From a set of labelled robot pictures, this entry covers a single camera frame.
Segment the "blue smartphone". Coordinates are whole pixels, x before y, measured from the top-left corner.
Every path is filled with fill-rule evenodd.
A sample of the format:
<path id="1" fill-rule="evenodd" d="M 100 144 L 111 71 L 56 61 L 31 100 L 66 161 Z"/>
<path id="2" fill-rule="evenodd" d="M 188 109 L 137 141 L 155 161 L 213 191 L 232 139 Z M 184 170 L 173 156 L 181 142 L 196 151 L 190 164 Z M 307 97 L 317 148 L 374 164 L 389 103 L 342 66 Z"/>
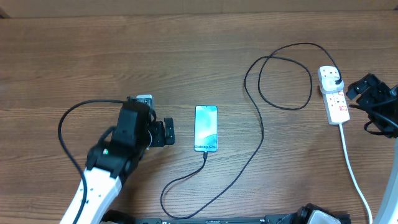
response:
<path id="1" fill-rule="evenodd" d="M 216 152 L 218 150 L 218 107 L 196 105 L 194 151 Z"/>

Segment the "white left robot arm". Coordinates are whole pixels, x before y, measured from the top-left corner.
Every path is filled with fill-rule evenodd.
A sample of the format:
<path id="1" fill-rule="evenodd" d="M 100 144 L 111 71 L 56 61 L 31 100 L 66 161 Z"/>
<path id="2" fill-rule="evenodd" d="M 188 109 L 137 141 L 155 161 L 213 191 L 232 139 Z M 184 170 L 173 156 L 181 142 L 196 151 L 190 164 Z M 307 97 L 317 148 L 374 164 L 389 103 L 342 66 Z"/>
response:
<path id="1" fill-rule="evenodd" d="M 135 223 L 132 216 L 110 209 L 127 178 L 150 147 L 175 144 L 172 118 L 157 120 L 152 95 L 121 102 L 118 122 L 89 150 L 81 182 L 62 223 Z"/>

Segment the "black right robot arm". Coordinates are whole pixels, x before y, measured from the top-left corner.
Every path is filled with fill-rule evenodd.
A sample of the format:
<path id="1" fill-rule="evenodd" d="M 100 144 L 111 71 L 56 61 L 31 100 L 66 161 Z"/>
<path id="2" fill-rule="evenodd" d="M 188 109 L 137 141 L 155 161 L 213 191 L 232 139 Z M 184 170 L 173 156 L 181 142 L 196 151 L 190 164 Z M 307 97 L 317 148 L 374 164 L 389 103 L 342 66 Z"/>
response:
<path id="1" fill-rule="evenodd" d="M 364 130 L 373 124 L 377 131 L 370 134 L 397 139 L 397 87 L 388 87 L 372 73 L 348 86 L 346 96 L 356 100 L 350 108 L 362 110 L 368 114 L 369 122 Z M 381 206 L 374 223 L 397 223 L 397 145 L 394 146 L 393 166 Z"/>

